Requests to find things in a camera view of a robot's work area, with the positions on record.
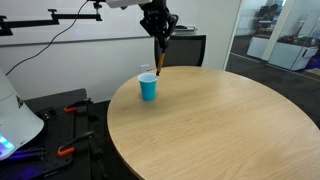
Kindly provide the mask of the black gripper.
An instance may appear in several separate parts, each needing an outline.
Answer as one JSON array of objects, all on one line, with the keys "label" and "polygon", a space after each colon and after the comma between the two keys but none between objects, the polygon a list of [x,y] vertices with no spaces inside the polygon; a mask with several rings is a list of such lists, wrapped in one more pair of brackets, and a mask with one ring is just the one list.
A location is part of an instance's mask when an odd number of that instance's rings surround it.
[{"label": "black gripper", "polygon": [[150,36],[156,37],[159,47],[165,50],[179,16],[170,13],[167,0],[152,0],[150,3],[140,4],[140,8],[143,11],[141,26]]}]

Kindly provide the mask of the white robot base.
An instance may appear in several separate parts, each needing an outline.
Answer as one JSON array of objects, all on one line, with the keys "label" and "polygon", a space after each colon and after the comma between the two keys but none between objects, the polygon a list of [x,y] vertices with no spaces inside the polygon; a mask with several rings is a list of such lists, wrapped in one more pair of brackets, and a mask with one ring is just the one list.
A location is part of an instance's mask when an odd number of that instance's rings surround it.
[{"label": "white robot base", "polygon": [[43,128],[44,121],[28,108],[0,70],[0,160],[10,157]]}]

